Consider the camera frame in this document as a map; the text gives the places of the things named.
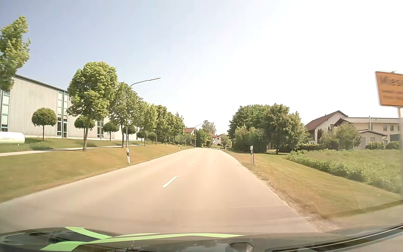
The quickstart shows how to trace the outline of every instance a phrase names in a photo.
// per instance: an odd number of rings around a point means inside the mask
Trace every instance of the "car hood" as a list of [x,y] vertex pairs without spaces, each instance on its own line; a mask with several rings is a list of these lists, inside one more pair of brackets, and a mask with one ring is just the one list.
[[285,251],[337,243],[380,231],[368,226],[323,233],[139,233],[119,234],[83,227],[31,229],[0,234],[0,245],[40,251],[108,252],[130,249],[149,252]]

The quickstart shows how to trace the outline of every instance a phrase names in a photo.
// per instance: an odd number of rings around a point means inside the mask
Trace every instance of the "roof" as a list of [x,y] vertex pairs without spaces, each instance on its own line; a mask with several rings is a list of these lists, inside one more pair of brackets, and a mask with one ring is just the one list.
[[373,130],[368,130],[368,129],[359,130],[359,133],[360,133],[360,134],[366,133],[366,132],[374,133],[374,134],[377,134],[377,135],[388,136],[387,134],[383,134],[383,133],[380,133],[380,132],[377,132],[377,131],[373,131]]
[[65,90],[65,89],[61,89],[61,88],[58,88],[58,87],[54,87],[54,86],[52,86],[52,85],[49,85],[49,84],[46,84],[46,83],[43,83],[43,82],[40,82],[40,81],[36,81],[36,80],[34,80],[34,79],[31,79],[31,78],[24,77],[24,76],[19,75],[19,74],[16,74],[15,76],[18,77],[18,78],[22,78],[22,79],[31,81],[31,82],[35,82],[35,83],[40,84],[40,85],[43,85],[43,86],[47,86],[47,87],[49,87],[49,88],[57,89],[57,90],[59,90],[59,91],[63,91],[63,92],[66,92],[66,93],[68,92],[68,91]]
[[184,128],[183,132],[184,133],[192,133],[192,131],[194,131],[195,128]]
[[329,118],[331,118],[336,113],[340,113],[340,114],[344,115],[345,117],[347,117],[347,115],[345,115],[343,112],[341,112],[340,110],[337,110],[328,115],[325,115],[324,117],[320,117],[320,118],[310,121],[310,123],[306,124],[307,130],[316,129],[318,126],[320,126],[322,123],[326,122]]
[[[341,117],[339,122],[346,121],[348,123],[369,123],[368,117]],[[399,123],[399,118],[383,118],[383,117],[371,117],[371,123]]]

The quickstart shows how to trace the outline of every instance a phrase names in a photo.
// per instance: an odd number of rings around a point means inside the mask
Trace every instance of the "industrial building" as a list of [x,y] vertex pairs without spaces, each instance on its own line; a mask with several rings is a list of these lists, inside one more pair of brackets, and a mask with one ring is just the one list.
[[[44,127],[45,138],[83,139],[84,130],[74,127],[76,117],[66,112],[71,103],[66,90],[20,75],[14,79],[10,92],[0,91],[0,131],[21,132],[25,137],[42,136],[42,127],[35,127],[31,118],[37,109],[44,107],[52,109],[57,115],[55,126]],[[94,129],[88,132],[88,139],[109,140],[110,134],[103,131],[104,123],[108,121],[106,117],[96,122]],[[113,132],[111,139],[121,140],[121,131]],[[137,140],[136,134],[130,135],[129,139]]]

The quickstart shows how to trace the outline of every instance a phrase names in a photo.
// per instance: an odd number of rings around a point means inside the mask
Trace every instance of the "footpath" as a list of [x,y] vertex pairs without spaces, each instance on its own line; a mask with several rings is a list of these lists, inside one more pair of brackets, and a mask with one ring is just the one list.
[[[142,146],[142,144],[130,144],[129,146]],[[115,146],[87,147],[87,149],[111,148],[111,147],[120,147],[120,146],[119,146],[119,145],[115,145]],[[60,149],[38,150],[38,151],[24,151],[24,152],[5,152],[5,153],[0,153],[0,157],[14,156],[14,155],[24,155],[24,154],[33,154],[33,153],[44,153],[44,152],[58,152],[58,151],[67,151],[67,150],[80,150],[80,149],[82,149],[82,147],[60,148]]]

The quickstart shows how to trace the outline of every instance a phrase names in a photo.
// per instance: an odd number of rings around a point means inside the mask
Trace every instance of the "red roof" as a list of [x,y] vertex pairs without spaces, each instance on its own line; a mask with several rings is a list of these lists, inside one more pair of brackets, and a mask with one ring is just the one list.
[[330,113],[328,115],[325,115],[324,117],[320,117],[317,118],[315,120],[312,120],[310,123],[306,124],[306,128],[307,130],[314,130],[316,129],[316,127],[320,126],[322,123],[326,122],[329,118],[331,118],[333,115],[335,115],[336,113],[340,113],[342,115],[344,115],[345,117],[347,117],[347,115],[345,115],[343,112],[341,112],[340,110],[337,110],[333,113]]
[[183,132],[184,133],[192,133],[192,131],[194,131],[195,128],[184,128]]

